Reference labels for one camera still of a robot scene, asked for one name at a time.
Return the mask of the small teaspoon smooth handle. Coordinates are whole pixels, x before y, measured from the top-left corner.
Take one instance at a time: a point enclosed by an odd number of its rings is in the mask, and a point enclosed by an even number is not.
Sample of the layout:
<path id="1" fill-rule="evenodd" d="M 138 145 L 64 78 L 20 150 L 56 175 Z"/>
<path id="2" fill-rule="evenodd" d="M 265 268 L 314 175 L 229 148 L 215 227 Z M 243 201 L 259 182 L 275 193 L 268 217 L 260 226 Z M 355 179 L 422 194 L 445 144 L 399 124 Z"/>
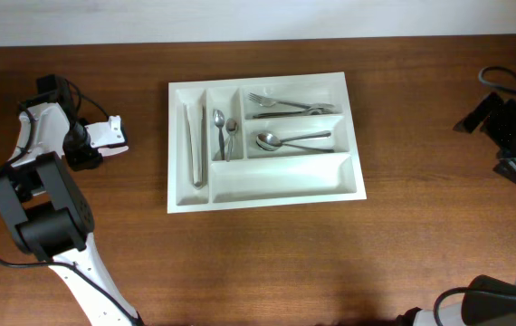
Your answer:
<path id="1" fill-rule="evenodd" d="M 225 137 L 223 128 L 225 126 L 225 115 L 218 109 L 214 110 L 213 121 L 218 128 L 218 146 L 221 160 L 225 160 Z"/>

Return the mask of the small teaspoon textured handle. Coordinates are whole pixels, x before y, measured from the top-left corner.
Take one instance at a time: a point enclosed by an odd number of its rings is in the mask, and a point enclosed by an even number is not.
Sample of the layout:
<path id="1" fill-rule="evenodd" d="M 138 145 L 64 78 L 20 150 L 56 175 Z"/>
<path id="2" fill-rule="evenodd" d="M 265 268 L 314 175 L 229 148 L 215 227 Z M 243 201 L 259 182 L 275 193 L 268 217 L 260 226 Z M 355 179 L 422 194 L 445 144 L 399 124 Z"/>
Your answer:
<path id="1" fill-rule="evenodd" d="M 227 120 L 225 127 L 226 127 L 226 132 L 228 134 L 227 151 L 225 152 L 225 160 L 227 162 L 229 162 L 232 158 L 232 154 L 234 151 L 234 143 L 235 143 L 235 136 L 238 131 L 238 123 L 234 118 L 230 118 Z"/>

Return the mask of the metal fork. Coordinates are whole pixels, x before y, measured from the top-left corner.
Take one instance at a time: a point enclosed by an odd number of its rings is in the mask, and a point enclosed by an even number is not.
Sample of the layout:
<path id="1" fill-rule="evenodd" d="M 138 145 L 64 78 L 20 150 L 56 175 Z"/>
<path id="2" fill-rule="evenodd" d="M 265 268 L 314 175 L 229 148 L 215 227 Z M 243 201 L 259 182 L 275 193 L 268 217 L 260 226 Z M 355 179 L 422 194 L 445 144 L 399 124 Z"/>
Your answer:
<path id="1" fill-rule="evenodd" d="M 266 112 L 253 115 L 254 119 L 268 119 L 268 118 L 281 118 L 281 117 L 292 117 L 292 116 L 310 116 L 310 115 L 324 115 L 334 114 L 334 111 L 322 107 L 308 108 L 305 110 L 298 111 L 286 111 L 286 112 Z"/>

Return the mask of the large metal tablespoon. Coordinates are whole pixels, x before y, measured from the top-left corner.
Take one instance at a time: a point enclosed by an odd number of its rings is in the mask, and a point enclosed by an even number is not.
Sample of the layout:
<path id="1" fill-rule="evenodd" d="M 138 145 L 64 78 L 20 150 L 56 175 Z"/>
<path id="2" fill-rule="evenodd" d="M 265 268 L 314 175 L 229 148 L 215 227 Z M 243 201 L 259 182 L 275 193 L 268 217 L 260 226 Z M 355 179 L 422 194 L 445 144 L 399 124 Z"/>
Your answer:
<path id="1" fill-rule="evenodd" d="M 280 146 L 282 144 L 290 143 L 293 141 L 306 140 L 306 139 L 325 139 L 325 138 L 329 138 L 330 136 L 331 136 L 330 131 L 321 131 L 321 132 L 311 133 L 311 134 L 307 134 L 307 135 L 294 136 L 294 137 L 290 137 L 290 138 L 286 138 L 286 139 L 280 139 L 277 136 L 275 136 L 274 134 L 272 134 L 271 132 L 262 132 L 256 136 L 256 142 L 259 141 L 259 142 L 264 142 L 264 143 L 268 143 L 268 144 L 275 145 L 275 146 Z"/>

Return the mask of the metal fork crosswise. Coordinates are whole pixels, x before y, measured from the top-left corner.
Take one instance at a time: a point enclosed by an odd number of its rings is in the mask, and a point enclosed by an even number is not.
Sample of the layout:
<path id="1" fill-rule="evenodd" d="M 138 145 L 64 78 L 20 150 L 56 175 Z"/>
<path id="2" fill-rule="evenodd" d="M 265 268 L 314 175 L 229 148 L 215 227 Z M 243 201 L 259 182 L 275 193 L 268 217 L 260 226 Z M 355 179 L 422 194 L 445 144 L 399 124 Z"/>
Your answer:
<path id="1" fill-rule="evenodd" d="M 296 101 L 286 101 L 286 100 L 277 100 L 270 97 L 265 97 L 262 95 L 258 95 L 255 93 L 249 93 L 247 95 L 247 98 L 250 101 L 258 103 L 260 106 L 263 107 L 273 107 L 275 105 L 281 104 L 281 105 L 287 105 L 302 109 L 310 109 L 310 108 L 323 108 L 323 109 L 334 109 L 335 106 L 333 104 L 328 103 L 301 103 Z"/>

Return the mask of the pink plastic butter knife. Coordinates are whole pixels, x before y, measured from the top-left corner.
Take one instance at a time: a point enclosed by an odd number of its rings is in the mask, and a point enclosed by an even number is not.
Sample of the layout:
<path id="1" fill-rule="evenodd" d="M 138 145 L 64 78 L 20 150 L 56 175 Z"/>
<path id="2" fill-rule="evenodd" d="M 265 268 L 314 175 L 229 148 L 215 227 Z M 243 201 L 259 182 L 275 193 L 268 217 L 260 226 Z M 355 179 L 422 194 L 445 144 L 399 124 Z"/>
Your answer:
<path id="1" fill-rule="evenodd" d="M 104 157 L 111 157 L 115 155 L 119 155 L 129 149 L 128 146 L 121 146 L 116 148 L 102 147 L 98 148 L 99 153 Z"/>

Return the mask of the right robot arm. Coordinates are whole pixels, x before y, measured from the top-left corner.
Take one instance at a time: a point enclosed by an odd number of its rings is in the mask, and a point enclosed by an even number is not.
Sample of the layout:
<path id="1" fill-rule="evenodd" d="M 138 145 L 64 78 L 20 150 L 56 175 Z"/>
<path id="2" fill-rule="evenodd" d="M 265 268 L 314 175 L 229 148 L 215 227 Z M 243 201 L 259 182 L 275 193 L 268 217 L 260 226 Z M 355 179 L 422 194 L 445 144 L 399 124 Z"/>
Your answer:
<path id="1" fill-rule="evenodd" d="M 498 147 L 494 171 L 516 184 L 516 101 L 492 92 L 454 127 L 480 128 Z M 396 325 L 516 325 L 516 282 L 479 275 L 465 287 L 441 293 L 432 309 L 414 308 L 397 316 Z"/>

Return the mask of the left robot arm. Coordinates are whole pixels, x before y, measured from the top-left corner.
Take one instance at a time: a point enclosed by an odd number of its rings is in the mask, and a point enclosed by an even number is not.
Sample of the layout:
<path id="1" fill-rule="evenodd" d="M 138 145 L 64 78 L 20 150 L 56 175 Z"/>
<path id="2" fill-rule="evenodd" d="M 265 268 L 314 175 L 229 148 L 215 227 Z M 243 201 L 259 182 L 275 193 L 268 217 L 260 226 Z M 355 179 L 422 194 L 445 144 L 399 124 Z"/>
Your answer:
<path id="1" fill-rule="evenodd" d="M 120 293 L 100 258 L 89 202 L 73 171 L 95 169 L 128 150 L 121 117 L 89 123 L 79 110 L 88 98 L 68 79 L 49 74 L 37 93 L 19 102 L 21 128 L 12 157 L 0 166 L 0 216 L 16 247 L 47 267 L 69 288 L 93 325 L 140 325 L 143 320 Z"/>

